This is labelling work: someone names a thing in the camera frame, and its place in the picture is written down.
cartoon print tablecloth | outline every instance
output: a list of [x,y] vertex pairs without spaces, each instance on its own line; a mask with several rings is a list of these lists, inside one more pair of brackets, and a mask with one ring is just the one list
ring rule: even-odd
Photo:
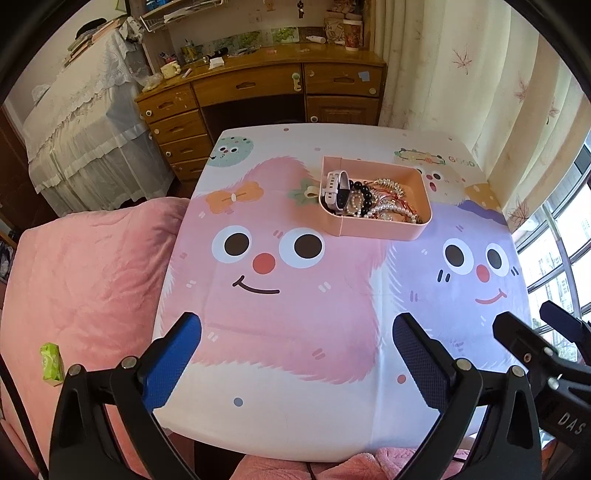
[[[323,232],[314,196],[323,155],[419,169],[431,223],[412,242]],[[467,149],[445,134],[332,124],[224,132],[183,220],[154,331],[190,311],[202,339],[157,419],[292,460],[419,445],[437,412],[394,346],[393,320],[411,312],[452,356],[508,369],[492,321],[530,313],[499,211]]]

cartoon eye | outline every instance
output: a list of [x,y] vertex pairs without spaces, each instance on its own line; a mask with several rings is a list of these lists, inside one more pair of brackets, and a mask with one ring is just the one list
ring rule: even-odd
[[486,246],[486,262],[499,277],[504,277],[509,273],[509,258],[500,245],[488,244]]
[[212,254],[222,263],[234,263],[244,258],[251,249],[252,235],[241,225],[222,228],[213,238]]
[[460,275],[470,273],[474,266],[472,250],[459,238],[450,238],[443,244],[443,258],[447,266]]
[[279,255],[291,267],[312,267],[322,260],[324,239],[311,228],[294,228],[281,237]]

pink blanket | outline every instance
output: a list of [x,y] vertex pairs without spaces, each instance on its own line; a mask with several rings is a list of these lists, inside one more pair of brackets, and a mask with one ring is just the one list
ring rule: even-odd
[[[375,455],[360,453],[340,465],[313,463],[317,480],[392,480],[413,456],[415,450],[404,448],[380,448]],[[456,456],[466,458],[467,450],[458,450]],[[452,462],[443,479],[455,475],[462,463]],[[246,456],[236,468],[230,480],[310,480],[305,463],[271,460]]]
[[[39,348],[56,343],[66,368],[81,363],[87,370],[141,355],[151,343],[188,203],[165,198],[116,212],[77,213],[23,234],[2,312],[0,351],[46,460],[60,387],[43,382]],[[8,423],[26,443],[4,388],[1,395]],[[109,415],[129,464],[146,475],[121,419],[113,409]]]

pink tray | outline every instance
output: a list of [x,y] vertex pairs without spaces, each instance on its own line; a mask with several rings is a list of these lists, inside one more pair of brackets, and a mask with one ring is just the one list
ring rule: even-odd
[[409,241],[418,238],[431,221],[429,197],[421,174],[414,168],[366,160],[324,157],[322,159],[322,188],[326,186],[328,172],[333,170],[346,170],[352,180],[386,178],[399,182],[406,193],[409,204],[420,215],[424,223],[405,223],[334,215],[320,204],[319,199],[321,225],[331,235]]

orange bow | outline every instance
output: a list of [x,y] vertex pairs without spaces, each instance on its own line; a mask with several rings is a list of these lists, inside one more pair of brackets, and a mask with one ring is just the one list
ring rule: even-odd
[[222,213],[234,202],[255,202],[262,197],[263,189],[255,181],[244,182],[234,193],[218,190],[205,198],[212,213]]

